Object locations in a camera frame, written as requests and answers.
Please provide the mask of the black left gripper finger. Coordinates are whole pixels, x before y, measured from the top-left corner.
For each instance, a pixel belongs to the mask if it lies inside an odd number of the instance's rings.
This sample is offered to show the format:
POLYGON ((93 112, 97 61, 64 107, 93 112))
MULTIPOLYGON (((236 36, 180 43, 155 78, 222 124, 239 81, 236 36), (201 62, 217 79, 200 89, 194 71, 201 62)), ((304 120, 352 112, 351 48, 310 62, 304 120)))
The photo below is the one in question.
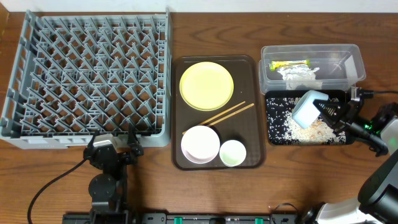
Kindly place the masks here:
POLYGON ((143 156, 144 155, 144 148, 138 141, 136 136, 135 128, 131 124, 129 125, 128 132, 127 132, 127 145, 131 148, 131 152, 135 156, 143 156))
POLYGON ((95 131, 93 137, 91 138, 89 144, 88 144, 87 147, 86 147, 86 151, 87 151, 87 152, 91 152, 91 151, 94 149, 93 143, 94 143, 94 141, 95 141, 95 138, 99 135, 99 133, 100 133, 99 130, 95 131))

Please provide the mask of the light blue bowl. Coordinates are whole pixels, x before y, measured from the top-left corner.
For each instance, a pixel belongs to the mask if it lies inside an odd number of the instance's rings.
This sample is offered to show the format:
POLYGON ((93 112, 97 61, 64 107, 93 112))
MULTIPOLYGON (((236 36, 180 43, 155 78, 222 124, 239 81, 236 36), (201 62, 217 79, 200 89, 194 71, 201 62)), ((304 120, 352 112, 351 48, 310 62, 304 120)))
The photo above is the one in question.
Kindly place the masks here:
POLYGON ((318 118, 320 112, 314 106, 315 100, 328 100, 328 95, 319 91, 309 90, 295 105, 292 119, 302 128, 307 129, 318 118))

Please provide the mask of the white paper napkin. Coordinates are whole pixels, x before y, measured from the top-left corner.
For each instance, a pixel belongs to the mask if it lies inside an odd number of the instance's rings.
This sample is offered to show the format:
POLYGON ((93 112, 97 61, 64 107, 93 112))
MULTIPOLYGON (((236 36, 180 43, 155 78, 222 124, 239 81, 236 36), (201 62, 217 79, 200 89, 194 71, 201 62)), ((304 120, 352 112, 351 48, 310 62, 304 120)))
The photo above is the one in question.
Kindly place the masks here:
POLYGON ((308 65, 299 64, 280 67, 276 71, 282 75, 287 90, 298 90, 299 88, 320 89, 322 82, 317 81, 316 72, 319 67, 311 69, 308 65))

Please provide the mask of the green snack wrapper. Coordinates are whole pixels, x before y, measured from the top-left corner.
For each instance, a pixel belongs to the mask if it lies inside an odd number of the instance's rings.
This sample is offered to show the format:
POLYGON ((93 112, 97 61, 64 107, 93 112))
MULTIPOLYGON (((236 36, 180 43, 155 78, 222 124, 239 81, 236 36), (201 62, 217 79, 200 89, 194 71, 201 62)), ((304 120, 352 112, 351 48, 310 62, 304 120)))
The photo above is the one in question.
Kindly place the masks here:
POLYGON ((284 61, 272 61, 270 64, 270 71, 277 70, 281 67, 288 67, 293 65, 310 65, 309 60, 284 60, 284 61))

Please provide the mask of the pale green cup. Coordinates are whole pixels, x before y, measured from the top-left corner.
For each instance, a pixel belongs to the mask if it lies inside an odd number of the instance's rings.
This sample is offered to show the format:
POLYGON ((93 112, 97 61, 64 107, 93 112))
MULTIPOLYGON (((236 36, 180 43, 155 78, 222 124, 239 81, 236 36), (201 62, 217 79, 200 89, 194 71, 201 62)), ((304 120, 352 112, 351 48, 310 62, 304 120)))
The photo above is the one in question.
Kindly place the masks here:
POLYGON ((228 167, 235 167, 242 164, 246 158, 246 154, 244 144, 237 140, 224 142, 219 151, 222 163, 228 167))

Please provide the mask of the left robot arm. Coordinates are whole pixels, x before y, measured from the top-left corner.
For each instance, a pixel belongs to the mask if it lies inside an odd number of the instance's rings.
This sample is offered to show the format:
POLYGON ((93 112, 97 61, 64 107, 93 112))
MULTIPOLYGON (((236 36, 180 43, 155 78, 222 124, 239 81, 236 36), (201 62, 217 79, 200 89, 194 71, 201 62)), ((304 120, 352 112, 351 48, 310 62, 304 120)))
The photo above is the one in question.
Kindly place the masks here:
POLYGON ((127 202, 127 166, 137 163, 144 148, 132 126, 127 132, 126 152, 118 152, 121 141, 96 131, 83 151, 83 158, 102 171, 92 178, 90 223, 137 223, 137 213, 127 202))

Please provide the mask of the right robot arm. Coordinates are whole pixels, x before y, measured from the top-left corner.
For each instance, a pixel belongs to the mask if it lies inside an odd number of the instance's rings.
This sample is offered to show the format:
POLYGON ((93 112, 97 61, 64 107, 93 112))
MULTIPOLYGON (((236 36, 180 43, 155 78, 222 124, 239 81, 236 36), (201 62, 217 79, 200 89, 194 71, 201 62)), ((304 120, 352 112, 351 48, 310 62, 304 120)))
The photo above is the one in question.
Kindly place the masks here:
POLYGON ((311 100, 334 131, 346 132, 389 158, 365 181, 358 196, 310 209, 300 223, 397 223, 397 103, 380 107, 368 121, 358 116, 363 100, 349 103, 311 100))

